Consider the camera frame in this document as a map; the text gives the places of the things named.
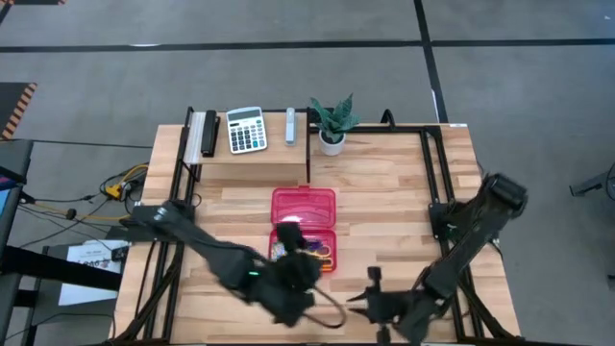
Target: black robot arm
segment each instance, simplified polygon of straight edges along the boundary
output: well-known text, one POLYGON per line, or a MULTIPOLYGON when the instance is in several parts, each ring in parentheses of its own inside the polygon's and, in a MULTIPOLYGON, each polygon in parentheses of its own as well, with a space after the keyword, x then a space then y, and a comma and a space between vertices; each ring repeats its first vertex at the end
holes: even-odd
MULTIPOLYGON (((367 308, 352 311, 380 325, 380 345, 390 342, 387 324, 391 324, 410 344, 419 345, 427 335, 432 317, 441 316, 448 309, 463 269, 490 239, 498 236, 510 219, 523 212, 527 200, 526 189, 507 177, 501 174, 485 177, 472 200, 453 203, 445 210, 430 213, 435 234, 441 234, 446 229, 455 229, 461 234, 451 252, 425 268, 414 287, 408 291, 381 292, 380 269, 368 268, 373 285, 351 299, 366 299, 367 308)), ((487 325, 488 328, 490 326, 496 329, 499 324, 487 325)), ((510 335, 501 326, 498 331, 499 334, 510 335)))
POLYGON ((220 241, 195 226, 172 202, 135 208, 133 218, 175 236, 205 258, 218 282, 244 302, 260 303, 275 323, 292 327, 314 305, 310 292, 320 278, 321 262, 305 252, 298 224, 278 225, 287 256, 272 262, 245 245, 220 241))

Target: wooden block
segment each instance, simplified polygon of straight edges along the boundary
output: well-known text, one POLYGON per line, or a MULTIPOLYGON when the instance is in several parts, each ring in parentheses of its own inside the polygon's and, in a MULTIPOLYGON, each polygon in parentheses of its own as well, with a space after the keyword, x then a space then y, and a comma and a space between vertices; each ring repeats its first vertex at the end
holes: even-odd
POLYGON ((264 113, 267 149, 235 155, 229 146, 226 114, 219 112, 220 130, 213 158, 200 158, 207 186, 296 186, 308 182, 307 116, 297 113, 297 144, 286 146, 286 115, 264 113))

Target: potted plant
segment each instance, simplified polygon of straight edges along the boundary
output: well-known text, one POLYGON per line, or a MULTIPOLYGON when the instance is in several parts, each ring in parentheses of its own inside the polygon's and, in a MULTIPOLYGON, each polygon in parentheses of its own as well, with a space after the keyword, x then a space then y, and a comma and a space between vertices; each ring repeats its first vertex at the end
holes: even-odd
POLYGON ((344 148, 346 133, 358 124, 358 115, 353 114, 353 94, 344 101, 340 101, 333 113, 325 110, 315 98, 311 98, 312 106, 320 115, 320 123, 316 125, 320 129, 320 150, 328 156, 339 155, 344 148))

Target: succulent plant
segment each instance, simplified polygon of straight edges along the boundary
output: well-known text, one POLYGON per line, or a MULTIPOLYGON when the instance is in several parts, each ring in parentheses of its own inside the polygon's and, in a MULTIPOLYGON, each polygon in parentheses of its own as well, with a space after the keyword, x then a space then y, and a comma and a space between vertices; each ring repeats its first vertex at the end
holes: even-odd
POLYGON ((320 123, 316 125, 323 132, 323 140, 329 144, 339 143, 344 134, 359 122, 358 115, 352 112, 353 94, 350 94, 346 100, 340 101, 333 112, 325 110, 313 97, 311 104, 320 115, 320 123))

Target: wooden table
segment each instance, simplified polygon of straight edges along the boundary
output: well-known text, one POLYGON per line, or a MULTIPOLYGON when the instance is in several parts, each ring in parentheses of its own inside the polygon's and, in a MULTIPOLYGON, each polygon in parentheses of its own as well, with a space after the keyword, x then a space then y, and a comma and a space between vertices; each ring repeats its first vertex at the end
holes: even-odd
MULTIPOLYGON (((168 196, 180 129, 175 125, 159 127, 143 192, 147 205, 160 204, 168 196)), ((442 125, 442 132, 455 195, 471 198, 480 185, 480 173, 469 130, 442 125)), ((334 273, 324 275, 318 286, 345 302, 370 284, 366 268, 378 265, 384 289, 409 289, 421 270, 440 257, 427 213, 431 198, 419 136, 351 134, 338 157, 321 154, 316 136, 311 137, 311 143, 311 186, 330 187, 337 195, 338 266, 334 273)), ((433 143, 431 155, 442 188, 433 143)), ((220 239, 246 244, 266 254, 274 187, 220 185, 204 178, 195 187, 203 197, 197 208, 198 225, 220 239)), ((149 243, 137 244, 128 256, 115 312, 118 331, 124 330, 135 314, 149 247, 149 243)), ((150 264, 144 297, 151 289, 155 261, 150 264)), ((483 302, 506 329, 518 334, 499 255, 485 247, 472 262, 472 271, 483 302)), ((205 260, 189 249, 181 278, 171 343, 376 341, 376 326, 350 312, 347 324, 337 330, 323 329, 307 320, 293 329, 274 325, 264 309, 244 305, 217 285, 205 260)), ((165 302, 163 297, 154 336, 160 335, 165 302)), ((463 311, 467 310, 465 302, 461 305, 463 311)), ((327 321, 337 319, 333 307, 322 297, 317 297, 317 306, 310 312, 327 321)), ((470 334, 469 317, 464 323, 470 334)), ((394 341, 401 341, 392 334, 394 341)), ((427 341, 453 340, 455 329, 450 319, 431 323, 427 341)))

